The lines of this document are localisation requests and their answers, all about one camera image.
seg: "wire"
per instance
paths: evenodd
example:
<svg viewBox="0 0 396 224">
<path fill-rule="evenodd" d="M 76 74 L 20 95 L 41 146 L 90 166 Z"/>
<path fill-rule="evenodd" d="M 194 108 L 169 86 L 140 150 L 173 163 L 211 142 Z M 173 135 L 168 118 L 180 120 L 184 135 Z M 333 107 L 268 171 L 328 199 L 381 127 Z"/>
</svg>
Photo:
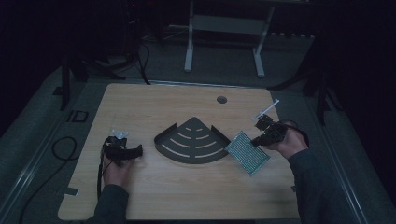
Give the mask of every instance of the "wire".
<svg viewBox="0 0 396 224">
<path fill-rule="evenodd" d="M 72 150 L 72 152 L 69 154 L 69 156 L 67 157 L 67 158 L 62 158 L 62 157 L 60 157 L 56 152 L 55 152 L 55 146 L 60 142 L 60 141 L 62 141 L 62 140 L 64 140 L 64 139 L 70 139 L 70 140 L 72 140 L 73 141 L 73 144 L 74 144 L 74 146 L 73 146 L 73 150 Z M 72 158 L 73 156 L 74 156 L 74 154 L 75 154 L 75 152 L 76 152 L 76 149 L 77 149 L 77 141 L 76 141 L 76 139 L 74 139 L 73 137 L 71 137 L 71 136 L 66 136 L 66 137 L 63 137 L 63 138 L 60 138 L 60 139 L 58 139 L 57 141 L 55 141 L 53 144 L 52 144 L 52 154 L 53 154 L 53 156 L 55 156 L 58 160 L 61 160 L 61 161 L 64 161 L 64 163 L 62 163 L 62 165 L 52 174 L 52 175 L 50 175 L 49 176 L 49 178 L 46 180 L 46 181 L 44 181 L 44 183 L 42 183 L 41 185 L 40 185 L 40 187 L 38 187 L 38 189 L 36 189 L 35 190 L 35 192 L 30 196 L 30 198 L 27 200 L 27 202 L 26 202 L 26 204 L 23 206 L 23 208 L 22 208 L 22 210 L 21 210 L 21 213 L 20 213 L 20 219 L 19 219 L 19 223 L 20 224 L 22 224 L 23 223 L 23 215 L 24 215 L 24 213 L 25 213 L 25 211 L 26 211 L 26 208 L 27 208 L 27 206 L 29 205 L 29 203 L 33 200 L 33 198 L 37 195 L 37 193 L 55 176 L 55 175 L 57 175 L 65 166 L 66 166 L 66 164 L 68 163 L 68 162 L 70 162 L 70 161 L 75 161 L 75 160 L 78 160 L 78 158 L 79 157 L 75 157 L 75 158 Z"/>
<path fill-rule="evenodd" d="M 146 84 L 151 85 L 151 83 L 149 83 L 149 80 L 146 76 L 146 66 L 148 64 L 148 60 L 149 60 L 149 47 L 147 47 L 145 44 L 142 43 L 142 46 L 146 48 L 146 50 L 148 51 L 148 57 L 146 58 L 145 62 L 142 63 L 142 60 L 140 58 L 139 53 L 137 53 L 137 60 L 139 61 L 139 65 L 140 65 L 140 70 L 139 68 L 137 68 L 137 70 L 139 70 L 140 74 L 142 75 L 143 80 L 146 82 Z"/>
<path fill-rule="evenodd" d="M 102 172 L 102 176 L 105 174 L 105 172 L 106 172 L 106 170 L 107 170 L 107 168 L 108 168 L 108 166 L 110 166 L 110 164 L 111 163 L 113 163 L 113 161 L 111 161 L 107 166 L 106 166 L 106 168 L 105 168 L 105 170 L 103 170 L 103 172 Z"/>
</svg>

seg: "person's right hand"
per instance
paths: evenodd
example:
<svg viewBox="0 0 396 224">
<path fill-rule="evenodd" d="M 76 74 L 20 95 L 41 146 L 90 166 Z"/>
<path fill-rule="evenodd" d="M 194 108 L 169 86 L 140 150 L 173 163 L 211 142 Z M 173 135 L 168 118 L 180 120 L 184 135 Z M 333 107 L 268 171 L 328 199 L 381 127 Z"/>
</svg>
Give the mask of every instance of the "person's right hand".
<svg viewBox="0 0 396 224">
<path fill-rule="evenodd" d="M 284 158 L 288 160 L 297 152 L 308 149 L 308 146 L 306 145 L 303 136 L 299 132 L 288 128 L 285 138 L 282 142 L 273 143 L 267 148 L 278 151 Z"/>
</svg>

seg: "metal stand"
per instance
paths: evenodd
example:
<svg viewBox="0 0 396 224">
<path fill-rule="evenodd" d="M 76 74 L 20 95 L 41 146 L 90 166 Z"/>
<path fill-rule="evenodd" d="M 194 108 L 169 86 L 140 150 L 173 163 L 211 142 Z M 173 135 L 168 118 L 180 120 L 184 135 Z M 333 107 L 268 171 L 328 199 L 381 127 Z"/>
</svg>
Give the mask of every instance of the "metal stand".
<svg viewBox="0 0 396 224">
<path fill-rule="evenodd" d="M 66 109 L 67 104 L 70 101 L 70 70 L 67 63 L 67 55 L 62 58 L 62 105 L 61 110 Z"/>
<path fill-rule="evenodd" d="M 194 15 L 193 0 L 190 1 L 190 24 L 189 24 L 189 44 L 187 46 L 186 62 L 184 71 L 192 70 L 193 43 L 192 33 L 194 30 L 206 30 L 213 32 L 227 32 L 247 35 L 260 35 L 260 41 L 256 48 L 253 48 L 253 57 L 256 64 L 257 76 L 264 77 L 262 67 L 262 45 L 267 36 L 267 31 L 274 14 L 274 8 L 270 7 L 266 20 L 248 20 L 237 18 L 224 18 L 205 15 Z"/>
</svg>

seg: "fan-shaped object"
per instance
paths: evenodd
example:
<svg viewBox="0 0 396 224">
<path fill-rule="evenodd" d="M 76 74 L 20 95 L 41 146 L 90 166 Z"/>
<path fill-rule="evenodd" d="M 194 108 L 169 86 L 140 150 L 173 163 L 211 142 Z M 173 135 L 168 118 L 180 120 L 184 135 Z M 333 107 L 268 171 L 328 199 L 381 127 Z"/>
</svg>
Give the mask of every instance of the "fan-shaped object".
<svg viewBox="0 0 396 224">
<path fill-rule="evenodd" d="M 188 164 L 217 161 L 228 155 L 230 140 L 213 125 L 209 130 L 194 117 L 177 127 L 172 125 L 154 138 L 155 147 L 165 157 Z"/>
</svg>

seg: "table leg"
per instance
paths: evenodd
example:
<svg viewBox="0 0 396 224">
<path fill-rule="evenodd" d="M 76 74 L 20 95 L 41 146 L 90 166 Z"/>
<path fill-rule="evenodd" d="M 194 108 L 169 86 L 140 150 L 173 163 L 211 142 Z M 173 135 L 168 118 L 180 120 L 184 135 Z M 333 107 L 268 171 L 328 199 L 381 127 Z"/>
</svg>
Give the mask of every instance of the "table leg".
<svg viewBox="0 0 396 224">
<path fill-rule="evenodd" d="M 271 22 L 273 15 L 274 15 L 274 10 L 275 9 L 273 7 L 270 7 L 270 10 L 269 10 L 268 16 L 267 16 L 267 21 L 264 23 L 264 25 L 262 27 L 262 34 L 260 37 L 259 45 L 257 46 L 257 48 L 253 48 L 254 63 L 256 64 L 256 70 L 257 70 L 258 77 L 264 77 L 264 69 L 262 67 L 262 56 L 261 56 L 262 45 L 264 44 L 265 37 L 267 36 L 268 27 L 269 27 L 269 24 Z"/>
<path fill-rule="evenodd" d="M 61 110 L 64 111 L 70 101 L 70 70 L 67 54 L 62 58 L 62 105 Z"/>
<path fill-rule="evenodd" d="M 190 1 L 190 21 L 189 21 L 189 44 L 187 46 L 186 53 L 186 62 L 184 64 L 184 71 L 190 72 L 192 69 L 192 54 L 194 50 L 194 45 L 192 44 L 192 20 L 193 20 L 194 12 L 193 12 L 193 1 Z"/>
</svg>

